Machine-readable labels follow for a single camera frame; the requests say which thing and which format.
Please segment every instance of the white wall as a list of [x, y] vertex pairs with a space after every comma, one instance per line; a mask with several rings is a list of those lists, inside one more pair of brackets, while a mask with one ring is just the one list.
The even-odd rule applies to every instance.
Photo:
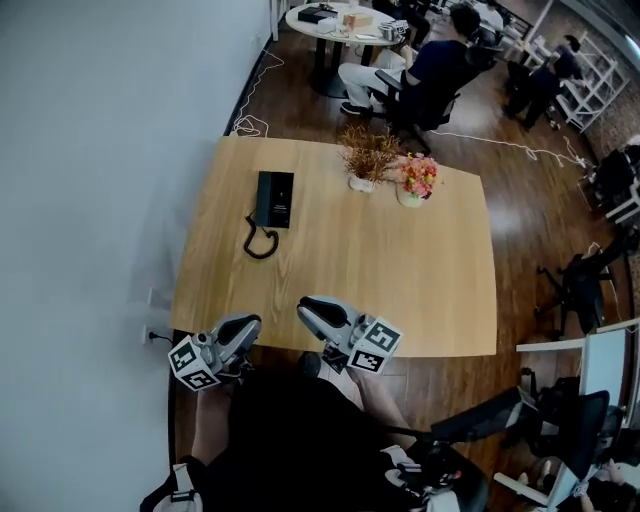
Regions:
[[268, 0], [0, 0], [3, 510], [135, 510], [166, 477], [146, 295], [268, 30]]

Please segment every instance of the pink flowers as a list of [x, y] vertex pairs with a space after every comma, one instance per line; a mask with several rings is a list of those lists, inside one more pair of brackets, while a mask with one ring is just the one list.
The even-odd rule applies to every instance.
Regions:
[[400, 183], [405, 192], [427, 199], [436, 184], [438, 164], [422, 153], [416, 153], [415, 156], [409, 153], [400, 164], [400, 173]]

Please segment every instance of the box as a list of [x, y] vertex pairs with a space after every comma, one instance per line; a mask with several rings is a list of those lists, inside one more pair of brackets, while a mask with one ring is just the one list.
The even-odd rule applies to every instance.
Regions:
[[337, 18], [338, 13], [336, 11], [327, 11], [326, 9], [320, 9], [319, 7], [307, 7], [298, 13], [299, 21], [306, 21], [307, 23], [318, 23], [324, 18]]
[[337, 20], [335, 18], [325, 18], [318, 22], [316, 30], [318, 34], [328, 34], [336, 29]]
[[350, 29], [366, 27], [373, 23], [373, 16], [361, 12], [345, 14], [342, 23]]

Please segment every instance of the dried flower arrangement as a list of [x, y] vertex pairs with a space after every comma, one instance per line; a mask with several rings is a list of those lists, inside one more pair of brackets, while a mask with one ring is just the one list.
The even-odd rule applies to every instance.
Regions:
[[400, 140], [393, 135], [373, 135], [363, 126], [348, 126], [339, 139], [345, 146], [340, 154], [345, 169], [361, 180], [381, 182], [389, 165], [395, 162], [400, 151]]

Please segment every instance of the power outlet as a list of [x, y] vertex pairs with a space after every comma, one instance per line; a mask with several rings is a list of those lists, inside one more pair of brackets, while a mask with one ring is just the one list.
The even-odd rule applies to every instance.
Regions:
[[147, 304], [149, 304], [151, 309], [163, 309], [165, 311], [171, 311], [171, 299], [168, 299], [162, 294], [162, 292], [153, 287], [149, 288]]
[[151, 339], [149, 338], [149, 333], [150, 332], [154, 332], [155, 334], [162, 336], [163, 338], [169, 338], [171, 339], [172, 335], [170, 332], [167, 332], [167, 329], [163, 329], [162, 327], [151, 327], [150, 325], [143, 325], [142, 326], [142, 337], [141, 337], [141, 342], [143, 345], [146, 345], [147, 343], [153, 343], [156, 340], [160, 340], [160, 341], [164, 341], [166, 342], [167, 340], [163, 339], [163, 338], [154, 338]]
[[142, 326], [142, 338], [140, 339], [140, 341], [142, 342], [143, 345], [146, 345], [147, 343], [153, 343], [153, 340], [149, 339], [149, 333], [152, 330], [153, 329], [151, 327], [149, 327], [148, 325], [143, 325]]

